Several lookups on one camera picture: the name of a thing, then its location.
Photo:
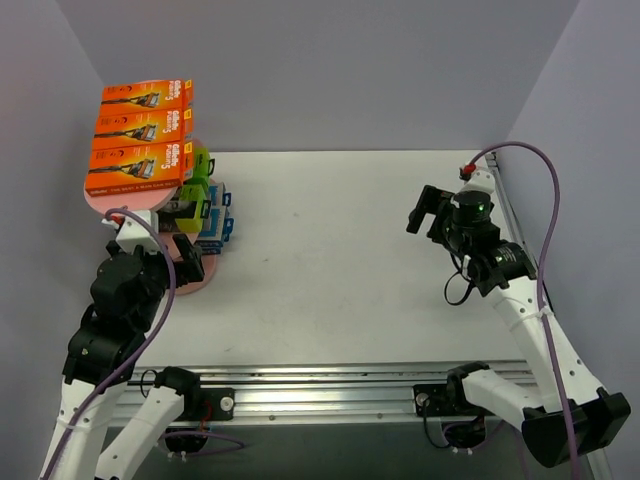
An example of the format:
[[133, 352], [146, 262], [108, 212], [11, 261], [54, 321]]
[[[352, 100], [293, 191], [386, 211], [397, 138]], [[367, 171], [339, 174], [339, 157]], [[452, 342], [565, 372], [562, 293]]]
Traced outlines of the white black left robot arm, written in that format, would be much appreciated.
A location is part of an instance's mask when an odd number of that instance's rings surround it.
[[172, 237], [174, 261], [160, 237], [153, 252], [130, 253], [116, 242], [98, 268], [91, 304], [68, 344], [60, 414], [41, 471], [43, 479], [94, 475], [115, 402], [135, 364], [167, 321], [178, 288], [204, 279], [200, 249], [185, 234]]

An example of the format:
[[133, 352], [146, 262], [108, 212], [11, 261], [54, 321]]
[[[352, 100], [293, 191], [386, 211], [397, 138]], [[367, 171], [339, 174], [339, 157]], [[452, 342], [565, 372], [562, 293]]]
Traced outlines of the orange Gillette Fusion box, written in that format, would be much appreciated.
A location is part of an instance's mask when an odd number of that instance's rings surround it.
[[91, 197], [180, 187], [194, 169], [192, 141], [95, 150], [84, 187]]
[[92, 149], [180, 142], [192, 137], [193, 128], [192, 108], [103, 116], [96, 121]]

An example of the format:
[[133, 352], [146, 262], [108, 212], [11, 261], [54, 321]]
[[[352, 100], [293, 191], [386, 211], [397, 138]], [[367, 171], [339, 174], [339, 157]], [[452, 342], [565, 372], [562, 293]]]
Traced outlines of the blue Harry's razor box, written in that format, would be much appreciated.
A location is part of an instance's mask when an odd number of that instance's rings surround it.
[[224, 182], [211, 182], [208, 196], [211, 208], [229, 208], [232, 205], [232, 193]]

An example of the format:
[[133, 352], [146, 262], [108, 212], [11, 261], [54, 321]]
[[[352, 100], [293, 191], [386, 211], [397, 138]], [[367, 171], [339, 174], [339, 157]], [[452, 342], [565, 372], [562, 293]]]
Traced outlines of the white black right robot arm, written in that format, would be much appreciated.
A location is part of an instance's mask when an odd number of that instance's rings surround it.
[[517, 428], [547, 468], [609, 446], [631, 413], [621, 393], [608, 392], [584, 365], [553, 312], [537, 301], [537, 276], [523, 248], [491, 220], [488, 193], [453, 193], [427, 185], [408, 217], [415, 234], [433, 216], [427, 236], [500, 315], [539, 388], [533, 394], [476, 361], [450, 370], [444, 400], [455, 412], [490, 412]]

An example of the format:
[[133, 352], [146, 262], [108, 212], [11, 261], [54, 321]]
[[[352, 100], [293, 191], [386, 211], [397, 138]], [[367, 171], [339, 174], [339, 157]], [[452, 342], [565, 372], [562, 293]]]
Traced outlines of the black green Gillette Labs box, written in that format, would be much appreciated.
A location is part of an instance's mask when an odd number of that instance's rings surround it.
[[188, 182], [204, 182], [208, 185], [215, 169], [215, 159], [210, 156], [209, 151], [205, 147], [197, 146], [193, 150], [193, 160], [192, 175], [188, 179]]

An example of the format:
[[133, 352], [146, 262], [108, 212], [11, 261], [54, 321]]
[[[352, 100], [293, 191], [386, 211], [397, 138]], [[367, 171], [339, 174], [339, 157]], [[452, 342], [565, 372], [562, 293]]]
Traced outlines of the orange Gillette Fusion5 razor box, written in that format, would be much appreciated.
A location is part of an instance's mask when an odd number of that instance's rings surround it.
[[193, 99], [192, 79], [151, 80], [107, 86], [102, 92], [99, 115], [146, 110], [183, 110], [192, 106]]

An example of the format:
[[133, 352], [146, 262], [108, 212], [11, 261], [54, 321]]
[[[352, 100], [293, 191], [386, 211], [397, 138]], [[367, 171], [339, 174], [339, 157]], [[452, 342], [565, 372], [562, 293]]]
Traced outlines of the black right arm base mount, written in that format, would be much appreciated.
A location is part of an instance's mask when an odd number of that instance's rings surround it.
[[475, 361], [447, 371], [446, 378], [435, 383], [412, 386], [416, 415], [419, 417], [484, 417], [494, 413], [482, 405], [469, 402], [464, 393], [463, 380], [476, 372], [493, 372], [488, 364]]

